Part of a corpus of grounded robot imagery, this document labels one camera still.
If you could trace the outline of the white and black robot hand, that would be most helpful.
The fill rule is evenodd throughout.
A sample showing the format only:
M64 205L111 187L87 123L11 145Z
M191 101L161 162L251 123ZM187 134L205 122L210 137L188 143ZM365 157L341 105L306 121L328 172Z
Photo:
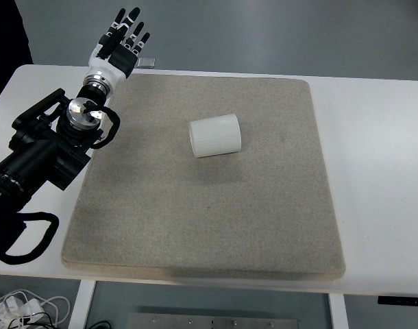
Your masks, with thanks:
M110 71L123 78L130 76L140 52L150 37L149 32L139 37L144 28L144 22L138 21L139 14L139 7L133 8L129 13L126 13L124 8L119 10L111 26L94 48L89 59L90 67Z

